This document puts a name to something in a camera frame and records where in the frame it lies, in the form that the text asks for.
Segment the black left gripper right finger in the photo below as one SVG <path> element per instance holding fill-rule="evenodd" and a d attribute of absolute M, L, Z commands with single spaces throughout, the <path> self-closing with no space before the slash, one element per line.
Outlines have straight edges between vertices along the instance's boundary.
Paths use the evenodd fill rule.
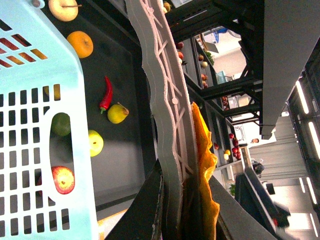
<path fill-rule="evenodd" d="M 276 226 L 273 218 L 278 210 L 254 172 L 244 172 L 236 177 L 234 199 L 223 185 L 211 177 L 212 198 L 220 204 L 219 216 L 232 240 L 275 240 Z"/>

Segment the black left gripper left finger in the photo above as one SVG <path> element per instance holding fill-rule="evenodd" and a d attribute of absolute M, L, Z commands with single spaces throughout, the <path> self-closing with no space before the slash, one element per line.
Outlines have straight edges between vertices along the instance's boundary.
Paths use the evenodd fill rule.
<path fill-rule="evenodd" d="M 159 240 L 162 234 L 164 179 L 157 160 L 132 204 L 106 240 Z"/>

